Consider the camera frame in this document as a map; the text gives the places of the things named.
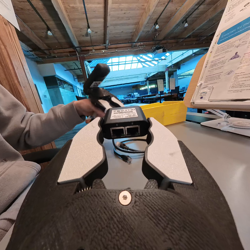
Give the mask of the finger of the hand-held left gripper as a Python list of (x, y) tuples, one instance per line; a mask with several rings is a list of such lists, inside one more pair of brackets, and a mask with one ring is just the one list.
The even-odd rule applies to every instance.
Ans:
[(124, 107), (124, 104), (116, 96), (108, 96), (108, 97), (109, 97), (108, 102), (111, 108)]
[(106, 114), (107, 110), (113, 107), (111, 102), (111, 99), (97, 99), (96, 108)]

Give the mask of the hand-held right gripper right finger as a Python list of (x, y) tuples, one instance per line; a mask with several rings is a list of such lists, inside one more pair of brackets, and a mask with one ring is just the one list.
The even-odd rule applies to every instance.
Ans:
[(193, 183), (177, 138), (156, 119), (148, 118), (147, 146), (142, 161), (142, 173), (148, 180), (161, 185), (168, 183), (191, 185)]

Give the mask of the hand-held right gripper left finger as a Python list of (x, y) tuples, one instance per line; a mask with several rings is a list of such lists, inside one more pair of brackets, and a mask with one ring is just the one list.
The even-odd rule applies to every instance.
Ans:
[(108, 161), (101, 123), (102, 119), (97, 117), (73, 137), (58, 178), (59, 184), (79, 182), (92, 185), (107, 174)]

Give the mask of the black ethernet splitter box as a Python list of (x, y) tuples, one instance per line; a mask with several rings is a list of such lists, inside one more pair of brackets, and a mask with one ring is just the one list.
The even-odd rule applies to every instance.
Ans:
[(141, 137), (148, 134), (149, 122), (139, 106), (107, 110), (101, 123), (105, 139)]

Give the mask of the person's left forearm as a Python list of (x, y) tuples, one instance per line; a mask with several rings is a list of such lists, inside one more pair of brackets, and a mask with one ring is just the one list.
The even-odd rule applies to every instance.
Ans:
[(85, 121), (73, 102), (52, 107), (48, 113), (28, 112), (3, 86), (0, 90), (0, 126), (2, 155), (44, 146)]

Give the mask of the grey desk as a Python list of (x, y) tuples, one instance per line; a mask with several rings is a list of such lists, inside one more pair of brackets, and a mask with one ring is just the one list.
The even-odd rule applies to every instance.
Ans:
[[(166, 126), (182, 141), (217, 182), (233, 214), (244, 249), (250, 249), (249, 137), (184, 121)], [(108, 189), (143, 189), (142, 155), (130, 154), (127, 164), (113, 154), (111, 140), (103, 143), (108, 173), (103, 182)]]

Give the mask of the person's left hand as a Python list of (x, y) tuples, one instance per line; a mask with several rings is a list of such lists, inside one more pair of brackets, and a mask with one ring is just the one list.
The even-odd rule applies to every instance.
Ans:
[(104, 117), (105, 116), (105, 113), (101, 109), (95, 107), (89, 99), (73, 101), (73, 104), (80, 117), (83, 117), (83, 116)]

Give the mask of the yellow plastic bin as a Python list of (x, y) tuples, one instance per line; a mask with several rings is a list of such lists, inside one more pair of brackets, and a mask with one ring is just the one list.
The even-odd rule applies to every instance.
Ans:
[(183, 101), (166, 101), (141, 106), (146, 118), (153, 117), (164, 126), (186, 120), (187, 107)]

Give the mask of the ceiling projector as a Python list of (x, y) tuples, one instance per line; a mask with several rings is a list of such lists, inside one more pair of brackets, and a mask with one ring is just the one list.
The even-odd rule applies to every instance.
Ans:
[(166, 53), (166, 52), (167, 52), (167, 49), (164, 46), (158, 45), (154, 48), (153, 55), (162, 54), (162, 53)]

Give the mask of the person's torso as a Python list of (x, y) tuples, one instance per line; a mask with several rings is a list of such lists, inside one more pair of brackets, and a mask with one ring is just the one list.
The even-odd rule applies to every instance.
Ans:
[(19, 151), (31, 149), (30, 145), (8, 143), (1, 136), (0, 172), (0, 239), (2, 240), (17, 219), (17, 215), (41, 170), (39, 164), (25, 161)]

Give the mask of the wooden document board stand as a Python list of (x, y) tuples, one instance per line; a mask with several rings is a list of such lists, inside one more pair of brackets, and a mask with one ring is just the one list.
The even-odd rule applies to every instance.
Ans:
[(221, 117), (220, 119), (214, 121), (202, 122), (201, 125), (249, 137), (249, 119), (231, 117), (230, 115), (222, 112), (222, 110), (249, 112), (250, 99), (234, 99), (223, 101), (194, 100), (194, 98), (197, 96), (199, 86), (202, 84), (199, 80), (202, 74), (204, 63), (206, 62), (206, 57), (203, 56), (196, 65), (195, 71), (184, 97), (184, 104), (189, 108), (205, 109)]

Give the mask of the wooden pillar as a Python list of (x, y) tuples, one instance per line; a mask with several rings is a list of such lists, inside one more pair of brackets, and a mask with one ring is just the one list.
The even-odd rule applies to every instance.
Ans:
[(44, 113), (15, 27), (0, 16), (0, 82), (27, 111)]

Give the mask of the white paper notice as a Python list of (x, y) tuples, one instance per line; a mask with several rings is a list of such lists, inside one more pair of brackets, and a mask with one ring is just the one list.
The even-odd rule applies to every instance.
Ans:
[(0, 15), (20, 31), (11, 0), (0, 0)]

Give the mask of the printed instruction sheet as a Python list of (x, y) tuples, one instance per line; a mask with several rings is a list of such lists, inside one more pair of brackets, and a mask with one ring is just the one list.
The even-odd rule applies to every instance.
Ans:
[(204, 63), (194, 100), (249, 99), (249, 0), (228, 1)]

